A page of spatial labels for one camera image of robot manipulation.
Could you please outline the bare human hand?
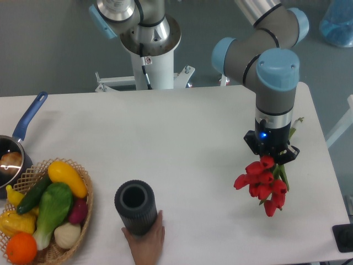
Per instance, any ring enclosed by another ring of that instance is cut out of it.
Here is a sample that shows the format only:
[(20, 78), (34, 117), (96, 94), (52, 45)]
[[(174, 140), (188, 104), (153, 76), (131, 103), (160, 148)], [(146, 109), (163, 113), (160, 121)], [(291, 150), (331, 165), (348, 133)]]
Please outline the bare human hand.
[(125, 227), (122, 227), (121, 231), (129, 244), (135, 264), (155, 265), (158, 263), (162, 254), (165, 239), (162, 210), (159, 211), (150, 230), (142, 237), (134, 237)]

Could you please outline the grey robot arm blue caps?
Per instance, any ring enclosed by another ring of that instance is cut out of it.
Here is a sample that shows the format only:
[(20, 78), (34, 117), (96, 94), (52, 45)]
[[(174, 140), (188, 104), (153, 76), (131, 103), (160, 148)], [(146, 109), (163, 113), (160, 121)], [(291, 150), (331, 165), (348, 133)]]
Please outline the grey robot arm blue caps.
[[(255, 32), (246, 40), (220, 40), (213, 67), (256, 95), (255, 128), (244, 136), (252, 152), (279, 165), (293, 161), (299, 149), (289, 141), (299, 81), (299, 58), (291, 50), (308, 33), (307, 16), (280, 1), (238, 1)], [(164, 1), (96, 1), (89, 14), (109, 39), (120, 38), (130, 53), (136, 88), (173, 89), (174, 50), (181, 30), (165, 12)]]

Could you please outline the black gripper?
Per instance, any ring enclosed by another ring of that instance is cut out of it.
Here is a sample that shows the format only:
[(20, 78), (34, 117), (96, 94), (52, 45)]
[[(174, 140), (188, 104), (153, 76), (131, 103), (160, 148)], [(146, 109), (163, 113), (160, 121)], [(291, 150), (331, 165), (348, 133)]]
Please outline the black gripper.
[(300, 150), (292, 145), (288, 145), (290, 127), (279, 129), (260, 128), (255, 131), (249, 130), (243, 137), (253, 154), (270, 155), (277, 158), (277, 164), (284, 165), (295, 160)]

